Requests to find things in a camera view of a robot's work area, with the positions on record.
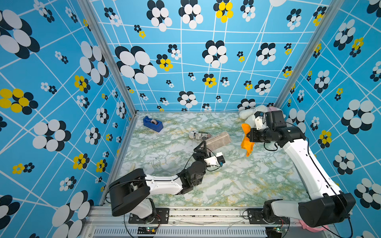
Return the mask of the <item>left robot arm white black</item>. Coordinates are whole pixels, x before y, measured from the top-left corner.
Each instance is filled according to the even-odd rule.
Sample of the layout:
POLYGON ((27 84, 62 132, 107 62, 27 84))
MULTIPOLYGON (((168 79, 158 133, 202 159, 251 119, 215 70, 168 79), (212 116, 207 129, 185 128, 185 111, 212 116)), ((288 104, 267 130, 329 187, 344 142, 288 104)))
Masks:
POLYGON ((223 155, 214 154, 206 146, 199 144, 191 155, 194 159, 191 165, 185 167, 176 175, 159 177, 148 175, 143 169, 135 169, 110 184, 111 210, 114 217, 133 213, 140 219, 156 215, 156 208, 151 199, 153 195, 170 194, 183 195, 191 192, 195 186, 202 183, 209 168, 220 168, 225 161, 223 155))

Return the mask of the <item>orange towel cloth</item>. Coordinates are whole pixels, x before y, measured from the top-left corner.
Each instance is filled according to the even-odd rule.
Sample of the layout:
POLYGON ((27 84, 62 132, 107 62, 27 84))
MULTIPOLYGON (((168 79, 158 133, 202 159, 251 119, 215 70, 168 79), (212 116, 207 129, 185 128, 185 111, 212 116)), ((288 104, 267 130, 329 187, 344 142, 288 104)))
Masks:
POLYGON ((254 142, 250 142, 250 139, 248 138, 247 134, 251 132, 251 127, 248 124, 242 124, 241 125, 243 132, 244 132, 244 138, 241 143, 241 148, 246 150, 246 156, 249 157, 251 153, 253 152, 254 142))

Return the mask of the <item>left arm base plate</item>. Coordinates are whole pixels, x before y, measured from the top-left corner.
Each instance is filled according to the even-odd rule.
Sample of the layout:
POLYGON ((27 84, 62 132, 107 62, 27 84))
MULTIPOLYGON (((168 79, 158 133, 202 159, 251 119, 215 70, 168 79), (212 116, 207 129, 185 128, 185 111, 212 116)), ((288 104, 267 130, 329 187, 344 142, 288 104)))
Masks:
POLYGON ((131 214, 129 217, 129 224, 168 224, 170 215, 169 208, 156 208, 156 213, 152 213, 146 218, 141 219, 135 214, 131 214))

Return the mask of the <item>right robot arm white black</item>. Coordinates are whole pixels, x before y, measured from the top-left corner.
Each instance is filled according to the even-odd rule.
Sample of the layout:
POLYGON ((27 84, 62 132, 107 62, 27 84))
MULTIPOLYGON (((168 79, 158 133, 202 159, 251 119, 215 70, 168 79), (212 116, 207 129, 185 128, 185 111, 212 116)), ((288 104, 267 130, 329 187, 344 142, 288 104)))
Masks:
POLYGON ((257 114, 255 126, 242 124, 242 147, 250 153, 254 143, 271 143, 291 158, 310 200, 307 202, 268 200, 264 203, 263 218, 272 223, 277 218, 302 220, 309 227, 324 227, 350 218, 356 204, 351 193, 344 193, 325 172, 302 130, 284 120, 282 111, 257 114))

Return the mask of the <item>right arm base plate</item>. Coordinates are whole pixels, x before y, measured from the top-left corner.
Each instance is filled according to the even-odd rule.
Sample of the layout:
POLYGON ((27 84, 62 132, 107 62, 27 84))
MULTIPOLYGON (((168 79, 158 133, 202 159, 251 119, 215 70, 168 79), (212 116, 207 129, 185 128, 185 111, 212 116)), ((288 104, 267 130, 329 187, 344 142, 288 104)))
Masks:
POLYGON ((243 212, 251 225, 288 225, 287 217, 278 217, 263 208, 248 208, 243 212))

